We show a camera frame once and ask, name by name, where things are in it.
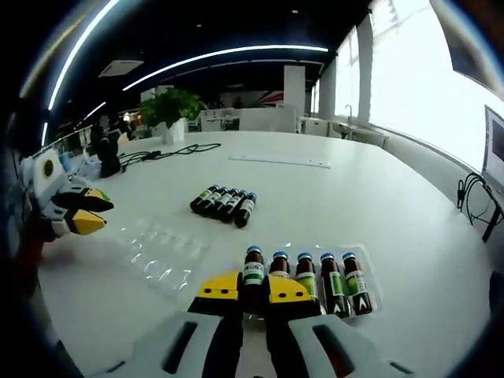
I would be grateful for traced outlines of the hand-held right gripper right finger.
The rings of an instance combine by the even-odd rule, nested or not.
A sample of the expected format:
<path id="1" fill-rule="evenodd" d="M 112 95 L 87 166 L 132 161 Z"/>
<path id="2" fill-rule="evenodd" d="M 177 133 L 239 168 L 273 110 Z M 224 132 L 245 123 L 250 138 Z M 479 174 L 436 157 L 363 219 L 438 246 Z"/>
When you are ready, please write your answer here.
<path id="1" fill-rule="evenodd" d="M 298 282 L 266 276 L 266 345 L 278 377 L 414 377 L 335 315 L 321 313 Z"/>

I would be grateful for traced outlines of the person's right hand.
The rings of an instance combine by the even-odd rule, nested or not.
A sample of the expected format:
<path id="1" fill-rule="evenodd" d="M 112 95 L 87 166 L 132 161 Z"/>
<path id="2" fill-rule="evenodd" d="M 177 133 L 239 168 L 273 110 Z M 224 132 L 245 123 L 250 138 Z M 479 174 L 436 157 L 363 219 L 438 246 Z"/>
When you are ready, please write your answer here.
<path id="1" fill-rule="evenodd" d="M 236 377 L 276 377 L 266 346 L 265 326 L 259 322 L 243 323 L 243 345 Z"/>

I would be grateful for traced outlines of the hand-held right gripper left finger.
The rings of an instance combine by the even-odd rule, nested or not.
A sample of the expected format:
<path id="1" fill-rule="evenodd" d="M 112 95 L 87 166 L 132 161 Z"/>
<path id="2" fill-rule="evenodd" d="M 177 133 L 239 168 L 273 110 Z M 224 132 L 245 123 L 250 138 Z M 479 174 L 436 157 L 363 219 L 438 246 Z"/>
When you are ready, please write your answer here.
<path id="1" fill-rule="evenodd" d="M 234 377 L 243 345 L 242 274 L 217 275 L 186 311 L 164 319 L 133 346 L 131 357 L 100 377 Z"/>

